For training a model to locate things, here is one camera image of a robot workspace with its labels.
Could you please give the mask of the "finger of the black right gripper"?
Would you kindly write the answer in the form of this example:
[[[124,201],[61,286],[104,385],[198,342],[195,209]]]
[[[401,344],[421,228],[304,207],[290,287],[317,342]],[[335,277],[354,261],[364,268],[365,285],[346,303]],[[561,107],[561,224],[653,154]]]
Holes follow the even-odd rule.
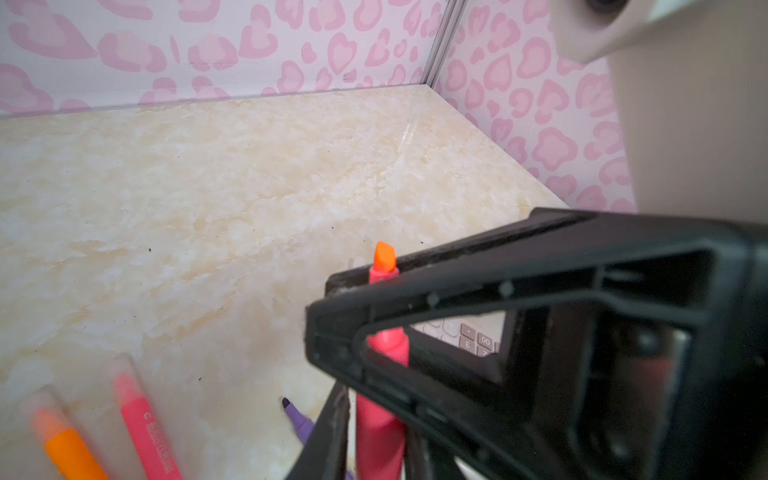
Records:
[[[489,479],[763,479],[767,229],[536,208],[331,275],[308,361]],[[505,313],[475,356],[413,324]]]

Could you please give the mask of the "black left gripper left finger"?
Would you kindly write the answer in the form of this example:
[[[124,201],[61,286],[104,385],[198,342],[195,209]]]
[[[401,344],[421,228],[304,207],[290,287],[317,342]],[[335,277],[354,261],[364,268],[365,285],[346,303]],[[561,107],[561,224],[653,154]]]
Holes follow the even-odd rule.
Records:
[[[347,468],[349,417],[348,388],[335,383],[287,479],[350,479]]]

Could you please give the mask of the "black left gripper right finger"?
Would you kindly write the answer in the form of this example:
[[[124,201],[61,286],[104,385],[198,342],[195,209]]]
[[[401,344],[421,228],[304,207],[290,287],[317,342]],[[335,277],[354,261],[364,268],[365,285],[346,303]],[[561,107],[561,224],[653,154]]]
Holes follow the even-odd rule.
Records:
[[[465,480],[455,457],[412,428],[406,429],[404,472],[406,480]]]

